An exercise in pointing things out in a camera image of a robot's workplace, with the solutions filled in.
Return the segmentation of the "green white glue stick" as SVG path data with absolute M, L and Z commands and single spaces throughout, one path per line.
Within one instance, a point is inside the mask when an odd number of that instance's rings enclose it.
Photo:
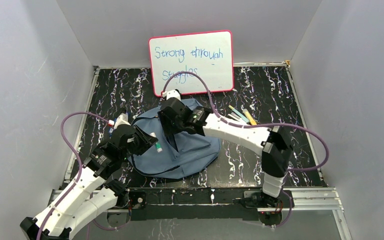
M 150 135 L 151 135 L 152 137 L 154 137 L 154 138 L 157 137 L 157 135 L 156 135 L 154 132 L 151 132 Z M 158 140 L 154 143 L 154 146 L 155 146 L 155 148 L 156 148 L 156 150 L 157 150 L 158 153 L 161 153 L 161 152 L 163 151 L 163 149 L 162 149 L 162 147 L 161 147 L 161 145 L 160 145 L 160 143 L 159 143 Z

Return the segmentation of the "blue student backpack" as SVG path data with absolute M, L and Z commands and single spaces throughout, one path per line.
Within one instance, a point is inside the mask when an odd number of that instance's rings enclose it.
M 133 155 L 128 160 L 144 176 L 166 179 L 182 179 L 196 174 L 213 162 L 221 151 L 222 141 L 217 137 L 180 132 L 165 137 L 158 111 L 154 107 L 136 117 L 132 125 L 145 133 L 155 133 L 162 151 L 152 146 L 142 155 Z

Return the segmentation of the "yellow highlighter pen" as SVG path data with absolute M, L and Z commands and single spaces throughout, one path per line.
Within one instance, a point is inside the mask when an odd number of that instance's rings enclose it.
M 244 108 L 242 110 L 242 112 L 245 115 L 245 117 L 248 119 L 250 125 L 252 125 L 252 126 L 257 125 L 257 122 L 254 120 L 254 118 L 252 117 L 252 115 L 250 114 L 250 112 L 246 108 Z

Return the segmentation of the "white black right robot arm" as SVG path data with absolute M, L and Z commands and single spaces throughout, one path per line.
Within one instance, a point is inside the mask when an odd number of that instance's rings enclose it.
M 166 136 L 181 132 L 214 137 L 243 146 L 261 157 L 264 172 L 262 202 L 275 207 L 282 199 L 281 189 L 287 175 L 293 147 L 281 126 L 241 125 L 217 115 L 212 109 L 190 109 L 177 98 L 165 100 L 157 112 Z

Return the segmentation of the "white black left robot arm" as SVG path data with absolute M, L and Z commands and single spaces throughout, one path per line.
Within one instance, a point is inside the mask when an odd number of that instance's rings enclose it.
M 20 223 L 26 238 L 71 240 L 103 211 L 128 206 L 129 190 L 118 180 L 108 179 L 127 158 L 144 154 L 157 141 L 137 126 L 118 126 L 92 151 L 76 177 L 46 209 Z

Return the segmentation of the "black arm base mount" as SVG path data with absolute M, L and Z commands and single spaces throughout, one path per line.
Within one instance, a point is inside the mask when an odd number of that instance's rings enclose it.
M 294 207 L 289 190 L 271 197 L 259 187 L 130 188 L 109 215 L 126 213 L 133 221 L 236 219 L 277 226 Z

